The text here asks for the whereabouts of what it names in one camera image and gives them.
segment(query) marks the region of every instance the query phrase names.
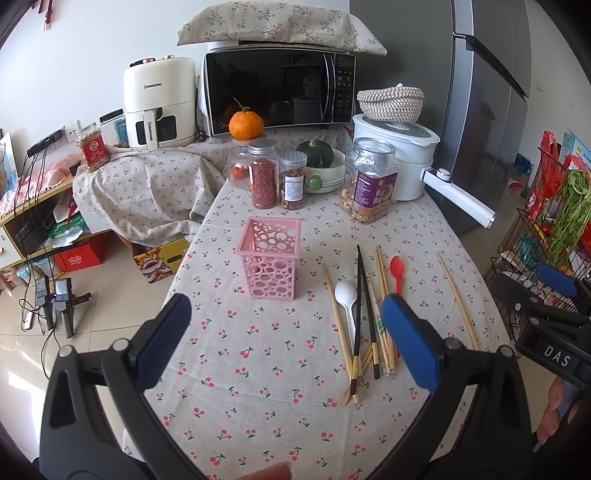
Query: red package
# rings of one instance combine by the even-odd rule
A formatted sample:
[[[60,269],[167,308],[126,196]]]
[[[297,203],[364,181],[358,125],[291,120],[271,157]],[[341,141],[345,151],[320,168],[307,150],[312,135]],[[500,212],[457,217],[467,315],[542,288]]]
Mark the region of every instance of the red package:
[[[540,150],[541,183],[532,188],[527,200],[528,218],[532,222],[538,218],[544,201],[556,194],[565,175],[564,168],[558,163],[558,143],[552,132],[544,132]]]

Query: cherry print tablecloth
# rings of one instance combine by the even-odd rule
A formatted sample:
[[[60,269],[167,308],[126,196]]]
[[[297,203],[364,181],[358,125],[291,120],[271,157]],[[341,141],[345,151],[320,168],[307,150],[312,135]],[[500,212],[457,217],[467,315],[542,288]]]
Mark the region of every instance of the cherry print tablecloth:
[[[297,212],[255,211],[249,194],[226,182],[173,281],[170,295],[189,296],[193,319],[162,381],[145,395],[182,450],[211,478],[231,480],[285,460],[292,461],[294,478],[364,478],[418,413],[427,391],[416,386],[404,361],[380,380],[369,369],[360,405],[335,401],[348,376],[321,262],[333,283],[353,280],[357,243],[376,291],[371,258],[373,246],[381,245],[386,257],[404,259],[403,294],[418,315],[442,336],[470,345],[437,263],[435,252],[443,252],[481,348],[494,351],[508,343],[482,277],[426,193],[393,205],[370,225],[353,221],[338,200],[336,192],[307,196]],[[245,291],[233,250],[249,215],[303,219],[294,301],[254,300]],[[364,321],[366,345],[367,329]],[[451,448],[472,394],[465,393],[439,455]],[[124,445],[136,455],[127,432]]]
[[[318,133],[313,127],[265,130],[279,148],[290,149]],[[343,152],[353,145],[344,127],[325,129],[323,138]],[[74,198],[92,232],[110,229],[158,247],[199,230],[224,182],[232,146],[232,137],[221,135],[154,152],[110,147],[111,162],[94,172],[78,171]]]

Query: rice cooker handle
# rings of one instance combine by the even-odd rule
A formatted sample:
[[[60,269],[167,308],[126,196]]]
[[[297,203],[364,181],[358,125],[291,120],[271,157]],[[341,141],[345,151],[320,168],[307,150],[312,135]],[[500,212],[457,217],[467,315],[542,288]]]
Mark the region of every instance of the rice cooker handle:
[[[495,221],[496,213],[467,191],[455,185],[450,180],[450,176],[450,173],[442,168],[439,171],[435,171],[434,168],[425,169],[422,175],[423,182],[455,203],[484,228],[489,229]]]

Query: refrigerator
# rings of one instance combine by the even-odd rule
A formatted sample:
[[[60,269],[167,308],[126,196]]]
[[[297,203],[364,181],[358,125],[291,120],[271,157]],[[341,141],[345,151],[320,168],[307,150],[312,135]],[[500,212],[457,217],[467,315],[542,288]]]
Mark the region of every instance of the refrigerator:
[[[441,137],[433,166],[493,210],[505,191],[527,114],[530,28],[524,0],[350,0],[386,47],[358,54],[356,90],[402,83],[425,94],[418,123]],[[476,226],[430,190],[454,231]]]

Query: wall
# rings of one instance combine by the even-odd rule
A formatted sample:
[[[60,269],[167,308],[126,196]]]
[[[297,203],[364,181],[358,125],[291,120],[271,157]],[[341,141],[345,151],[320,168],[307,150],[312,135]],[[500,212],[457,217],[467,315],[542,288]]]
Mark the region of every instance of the wall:
[[[0,128],[11,132],[17,166],[53,131],[123,107],[123,72],[164,55],[201,65],[205,45],[176,46],[177,30],[216,0],[59,0],[51,28],[29,10],[0,49]],[[349,11],[349,0],[298,0]]]
[[[525,0],[525,6],[531,34],[531,91],[519,152],[537,168],[544,130],[561,143],[564,132],[571,130],[591,148],[591,85],[542,7],[534,0]]]

